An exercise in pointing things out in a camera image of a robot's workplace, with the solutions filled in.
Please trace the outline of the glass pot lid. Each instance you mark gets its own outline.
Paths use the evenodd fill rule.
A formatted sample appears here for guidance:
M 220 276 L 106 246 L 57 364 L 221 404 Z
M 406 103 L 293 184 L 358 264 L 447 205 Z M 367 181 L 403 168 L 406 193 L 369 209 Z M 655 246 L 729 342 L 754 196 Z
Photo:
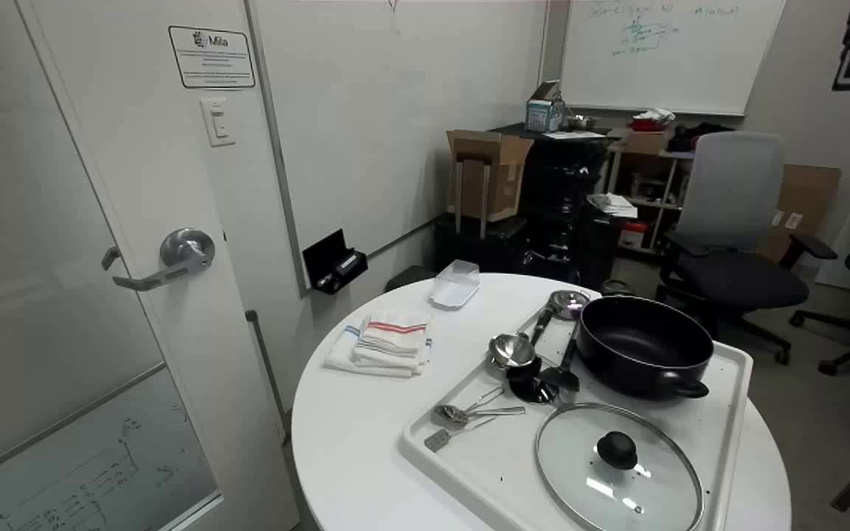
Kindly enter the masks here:
M 608 404 L 553 414 L 534 438 L 549 497 L 590 531 L 695 531 L 704 487 L 653 422 Z

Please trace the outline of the black cooking pot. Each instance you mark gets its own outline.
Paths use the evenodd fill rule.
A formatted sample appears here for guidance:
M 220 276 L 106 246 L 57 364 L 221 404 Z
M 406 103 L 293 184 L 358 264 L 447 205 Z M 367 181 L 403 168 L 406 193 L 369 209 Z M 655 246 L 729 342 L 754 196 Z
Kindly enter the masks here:
M 590 301 L 572 335 L 583 366 L 605 386 L 649 398 L 705 398 L 712 335 L 687 312 L 642 296 Z

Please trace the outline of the clear plastic container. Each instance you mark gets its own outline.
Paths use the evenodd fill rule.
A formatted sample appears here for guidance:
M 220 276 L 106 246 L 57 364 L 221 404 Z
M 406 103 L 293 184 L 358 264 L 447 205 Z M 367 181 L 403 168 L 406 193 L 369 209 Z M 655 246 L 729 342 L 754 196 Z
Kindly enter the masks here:
M 428 301 L 441 311 L 460 311 L 479 296 L 481 270 L 468 259 L 451 259 L 428 293 Z

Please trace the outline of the black marker tray box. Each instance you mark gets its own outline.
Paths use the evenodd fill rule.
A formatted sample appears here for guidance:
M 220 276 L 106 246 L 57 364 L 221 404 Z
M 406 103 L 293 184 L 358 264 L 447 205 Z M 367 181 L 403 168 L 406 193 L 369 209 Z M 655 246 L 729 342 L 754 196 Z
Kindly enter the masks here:
M 369 256 L 345 246 L 345 233 L 335 231 L 305 252 L 310 286 L 335 296 L 369 270 Z

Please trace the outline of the open cardboard box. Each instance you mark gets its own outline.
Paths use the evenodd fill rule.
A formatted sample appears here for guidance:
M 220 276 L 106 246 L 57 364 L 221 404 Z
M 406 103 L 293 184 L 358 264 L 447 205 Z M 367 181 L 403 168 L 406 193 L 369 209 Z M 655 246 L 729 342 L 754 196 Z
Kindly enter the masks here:
M 465 218 L 504 221 L 521 212 L 531 138 L 507 133 L 450 131 L 450 209 Z

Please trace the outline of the small steel ladle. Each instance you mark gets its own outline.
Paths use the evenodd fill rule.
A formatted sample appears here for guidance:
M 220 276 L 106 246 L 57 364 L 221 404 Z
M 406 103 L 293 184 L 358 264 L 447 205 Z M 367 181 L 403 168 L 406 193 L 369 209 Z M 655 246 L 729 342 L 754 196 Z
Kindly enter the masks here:
M 488 370 L 490 373 L 504 373 L 510 366 L 513 345 L 518 345 L 513 335 L 493 338 L 490 345 L 488 345 Z

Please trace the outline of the steel spoon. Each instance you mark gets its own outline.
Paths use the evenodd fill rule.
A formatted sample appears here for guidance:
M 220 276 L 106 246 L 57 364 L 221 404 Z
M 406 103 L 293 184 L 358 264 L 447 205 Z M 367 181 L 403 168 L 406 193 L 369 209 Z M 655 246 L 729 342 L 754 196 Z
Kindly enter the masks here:
M 507 404 L 507 407 L 490 407 L 490 410 L 465 410 L 465 407 L 454 407 L 454 404 L 437 404 L 431 410 L 431 419 L 447 425 L 447 429 L 468 429 L 470 422 L 475 419 L 490 419 L 490 416 L 507 416 L 507 414 L 527 414 L 522 404 Z

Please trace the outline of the black storage case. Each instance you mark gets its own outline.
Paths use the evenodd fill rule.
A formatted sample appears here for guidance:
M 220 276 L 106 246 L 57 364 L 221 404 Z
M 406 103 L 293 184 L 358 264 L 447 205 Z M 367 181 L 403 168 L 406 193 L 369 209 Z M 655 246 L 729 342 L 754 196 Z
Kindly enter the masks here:
M 608 138 L 600 133 L 537 135 L 527 161 L 522 271 L 600 290 L 612 276 L 614 227 L 590 205 Z

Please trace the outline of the white plastic tray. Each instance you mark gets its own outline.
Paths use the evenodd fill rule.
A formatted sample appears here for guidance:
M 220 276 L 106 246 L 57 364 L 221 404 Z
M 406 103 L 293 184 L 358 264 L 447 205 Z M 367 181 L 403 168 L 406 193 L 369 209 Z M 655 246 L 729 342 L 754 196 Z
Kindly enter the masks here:
M 704 376 L 710 386 L 705 398 L 631 398 L 608 391 L 575 366 L 578 394 L 568 394 L 553 404 L 522 404 L 504 386 L 504 376 L 488 370 L 488 345 L 493 338 L 496 332 L 485 332 L 470 341 L 475 352 L 472 366 L 406 425 L 400 453 L 420 473 L 496 531 L 590 531 L 549 497 L 534 464 L 534 438 L 558 410 L 608 404 L 653 422 L 692 457 L 704 487 L 704 513 L 695 531 L 724 529 L 754 376 L 754 361 L 743 352 L 729 345 L 714 349 Z M 447 429 L 431 419 L 437 404 L 465 410 L 522 404 L 527 414 Z

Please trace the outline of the white door sign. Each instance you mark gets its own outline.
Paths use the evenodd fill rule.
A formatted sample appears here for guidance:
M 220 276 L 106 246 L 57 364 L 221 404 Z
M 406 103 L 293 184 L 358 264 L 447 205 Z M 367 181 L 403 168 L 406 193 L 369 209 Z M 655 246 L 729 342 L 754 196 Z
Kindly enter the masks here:
M 234 31 L 172 26 L 178 74 L 187 90 L 255 90 L 249 37 Z

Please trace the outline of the grey office chair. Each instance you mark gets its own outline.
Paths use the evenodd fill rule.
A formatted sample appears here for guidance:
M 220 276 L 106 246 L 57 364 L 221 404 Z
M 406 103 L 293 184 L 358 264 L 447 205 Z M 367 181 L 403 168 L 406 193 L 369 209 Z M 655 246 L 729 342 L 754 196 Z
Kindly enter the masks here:
M 710 335 L 729 323 L 774 342 L 774 361 L 788 366 L 791 342 L 751 323 L 751 312 L 804 304 L 810 286 L 795 276 L 798 259 L 836 259 L 836 252 L 819 237 L 788 233 L 780 264 L 758 255 L 780 208 L 782 175 L 782 138 L 774 133 L 699 135 L 679 221 L 658 246 L 655 299 L 684 301 Z

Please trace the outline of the flat cardboard box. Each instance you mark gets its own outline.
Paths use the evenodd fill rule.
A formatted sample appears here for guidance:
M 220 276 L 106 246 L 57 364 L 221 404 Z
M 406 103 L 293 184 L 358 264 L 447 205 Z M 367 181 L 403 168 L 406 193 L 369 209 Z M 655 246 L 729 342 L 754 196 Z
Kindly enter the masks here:
M 816 237 L 836 205 L 839 168 L 828 166 L 788 166 L 782 178 L 780 205 L 769 239 L 758 255 L 780 264 L 788 252 L 791 233 Z

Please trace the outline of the white light switch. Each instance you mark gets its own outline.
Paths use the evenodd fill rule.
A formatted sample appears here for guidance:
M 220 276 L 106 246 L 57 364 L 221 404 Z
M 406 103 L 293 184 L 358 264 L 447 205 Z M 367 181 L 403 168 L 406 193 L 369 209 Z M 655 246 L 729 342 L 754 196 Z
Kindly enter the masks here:
M 236 143 L 234 119 L 231 119 L 231 109 L 221 99 L 203 99 L 200 113 L 203 113 L 208 138 L 212 149 L 227 149 Z

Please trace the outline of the wall whiteboard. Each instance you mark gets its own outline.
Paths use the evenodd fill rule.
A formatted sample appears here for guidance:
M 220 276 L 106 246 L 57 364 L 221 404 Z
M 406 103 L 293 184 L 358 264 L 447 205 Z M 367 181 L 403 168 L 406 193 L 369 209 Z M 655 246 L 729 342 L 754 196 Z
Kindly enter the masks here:
M 743 115 L 782 13 L 785 0 L 569 0 L 565 99 Z

